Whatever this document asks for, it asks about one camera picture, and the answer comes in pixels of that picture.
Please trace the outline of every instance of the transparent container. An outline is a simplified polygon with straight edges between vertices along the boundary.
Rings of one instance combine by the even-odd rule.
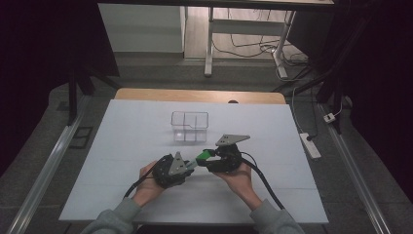
[[[207,112],[173,111],[170,124],[175,141],[207,141]]]

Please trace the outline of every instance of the white tabletop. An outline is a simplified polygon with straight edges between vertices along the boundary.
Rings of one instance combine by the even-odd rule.
[[[207,141],[173,141],[173,111],[208,112]],[[100,212],[116,208],[141,167],[176,151],[191,160],[205,148],[216,148],[223,134],[251,136],[238,143],[239,149],[255,158],[296,221],[328,222],[289,105],[147,100],[111,100],[59,219],[96,219]],[[252,179],[258,195],[276,207],[259,176]],[[248,207],[205,168],[196,168],[184,184],[167,189],[136,221],[252,223]]]

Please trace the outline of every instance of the human hand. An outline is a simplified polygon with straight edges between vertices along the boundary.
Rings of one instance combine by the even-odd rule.
[[[156,164],[156,162],[157,161],[153,161],[146,167],[141,168],[139,172],[139,177],[144,176]],[[156,183],[155,179],[152,176],[152,173],[150,173],[148,177],[137,186],[136,193],[133,195],[133,200],[140,207],[143,207],[147,203],[159,197],[162,194],[162,192],[164,192],[164,190],[164,188],[162,188]]]
[[[237,194],[253,211],[258,208],[262,201],[252,188],[251,167],[245,163],[230,173],[214,173],[227,182],[230,189]]]

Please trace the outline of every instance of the metal bracket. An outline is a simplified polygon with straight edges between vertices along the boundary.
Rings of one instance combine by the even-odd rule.
[[[187,171],[185,162],[182,160],[182,156],[180,155],[180,152],[177,151],[175,154],[175,157],[173,158],[172,164],[170,165],[169,168],[169,175],[177,175],[177,174],[183,174]]]
[[[216,142],[216,146],[224,146],[224,145],[231,145],[246,139],[249,139],[250,136],[248,135],[224,135],[222,138]]]

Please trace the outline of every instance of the cable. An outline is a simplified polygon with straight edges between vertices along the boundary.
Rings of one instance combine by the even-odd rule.
[[[310,89],[310,95],[311,95],[311,109],[313,110],[313,117],[314,117],[314,124],[316,125],[316,133],[314,135],[308,136],[311,139],[319,135],[319,126],[317,124],[317,118],[316,118],[316,111],[314,110],[314,102],[313,102],[313,87]]]
[[[255,161],[255,159],[254,159],[250,154],[245,153],[245,152],[240,152],[240,153],[245,154],[245,155],[248,155],[248,156],[252,159],[252,161],[254,161],[255,167],[258,168],[257,162]]]
[[[297,87],[295,87],[294,90],[292,91],[292,101],[291,101],[292,115],[294,116],[294,121],[295,121],[295,124],[297,125],[298,129],[301,131],[302,134],[304,134],[303,129],[301,128],[300,124],[297,121],[297,115],[295,114],[295,107],[294,107],[295,89],[297,89]]]
[[[340,110],[336,114],[334,114],[334,116],[340,114],[342,109],[343,109],[343,101],[340,103]]]
[[[277,206],[279,206],[280,210],[284,210],[285,207],[282,205],[282,202],[280,202],[280,200],[277,198],[276,194],[274,193],[274,191],[271,188],[270,184],[268,183],[267,179],[264,177],[264,174],[258,169],[258,167],[253,165],[251,162],[249,162],[245,158],[242,158],[242,161],[243,161],[243,163],[247,164],[252,169],[254,169],[256,173],[258,173],[259,177],[261,178],[262,182],[264,183],[264,185],[267,188],[268,192],[270,193],[271,197],[277,203]]]
[[[292,55],[289,57],[289,59],[287,59],[287,58],[285,57],[284,52],[282,51],[282,61],[284,61],[284,62],[285,62],[287,65],[289,65],[289,66],[308,65],[308,62],[307,62],[306,60],[300,60],[300,59],[298,59],[298,60],[294,61],[294,60],[292,59],[293,56],[303,55],[303,54],[304,54],[304,53],[292,54]]]
[[[304,80],[304,79],[300,79],[301,77],[305,77],[308,73],[310,73],[313,70],[313,68],[309,65],[307,65],[306,67],[304,67],[303,69],[301,69],[300,72],[298,72],[297,75],[295,75],[291,80],[288,81],[300,81],[300,80]],[[279,89],[283,88],[284,86],[286,86],[288,83],[283,83],[278,85],[277,87],[275,87],[272,90],[272,93],[278,92]]]
[[[154,165],[151,169],[149,169],[149,171],[148,171],[145,175],[143,175],[137,182],[133,183],[133,184],[131,185],[131,187],[128,189],[127,193],[125,193],[124,198],[129,197],[129,195],[131,194],[131,192],[132,192],[137,186],[139,186],[139,184],[142,183],[143,180],[145,180],[146,178],[149,178],[148,175],[149,175],[150,173],[152,173],[152,171],[153,171],[154,168],[158,165],[158,163],[161,162],[162,160],[165,160],[165,158],[166,158],[166,156],[164,156],[164,157],[162,157],[160,160],[158,160],[158,162],[156,162],[155,165]]]
[[[262,13],[263,13],[263,10],[260,10],[260,15],[259,15],[259,17],[258,17],[256,20],[261,20]],[[270,19],[270,14],[271,14],[271,10],[268,12],[267,21]],[[228,17],[228,20],[230,20],[230,19],[232,18],[232,15],[231,15],[231,12],[230,12],[230,9],[229,9],[229,8],[227,8],[227,17]],[[231,42],[232,42],[233,46],[236,47],[236,48],[239,48],[239,47],[247,47],[247,46],[256,46],[256,45],[258,45],[259,48],[260,48],[260,51],[263,52],[263,53],[266,53],[269,49],[273,49],[273,48],[276,49],[276,48],[277,48],[276,45],[271,45],[271,44],[270,44],[270,45],[268,45],[268,44],[262,45],[263,43],[272,43],[272,42],[279,42],[279,41],[280,41],[280,40],[273,40],[273,41],[263,42],[262,40],[263,40],[264,36],[261,36],[260,41],[257,42],[257,43],[249,43],[249,44],[236,45],[235,42],[234,42],[233,34],[230,34],[230,37],[231,37]],[[233,55],[235,55],[235,56],[240,56],[240,57],[244,57],[244,56],[241,56],[241,55],[238,55],[238,54],[235,54],[235,53],[233,53]]]
[[[234,56],[238,56],[238,57],[242,57],[242,58],[253,58],[253,57],[257,57],[257,56],[262,55],[262,54],[265,53],[265,51],[261,51],[260,53],[258,53],[258,54],[256,54],[256,55],[243,56],[243,55],[239,55],[239,54],[236,54],[236,53],[233,53],[233,52],[229,52],[229,51],[222,51],[222,50],[219,50],[219,49],[215,46],[215,43],[213,42],[213,40],[212,40],[212,46],[213,46],[218,52],[226,53],[226,54],[230,54],[230,55],[234,55]]]
[[[340,53],[340,49],[342,49],[348,39],[352,36],[352,33],[356,27],[355,25],[347,26],[347,24],[348,23],[344,20],[342,22],[337,22],[335,28],[345,28],[345,31],[341,33],[342,36],[340,36],[340,38],[337,38],[337,41],[334,43],[334,45],[327,46],[324,49],[326,52],[323,53],[322,56],[320,56],[319,58],[313,58],[313,60],[311,61],[312,65],[326,65],[336,60],[336,55]]]

